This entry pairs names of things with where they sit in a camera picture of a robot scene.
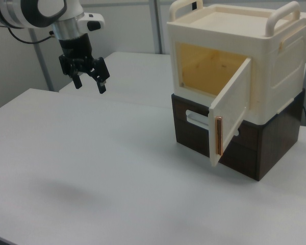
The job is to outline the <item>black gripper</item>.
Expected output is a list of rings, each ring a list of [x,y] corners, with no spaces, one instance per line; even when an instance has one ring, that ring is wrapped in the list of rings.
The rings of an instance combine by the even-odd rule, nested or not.
[[[79,72],[86,72],[97,83],[100,94],[106,92],[106,80],[110,77],[103,57],[92,57],[88,34],[70,40],[59,40],[63,54],[59,57],[62,72],[72,78],[76,89],[82,87]]]

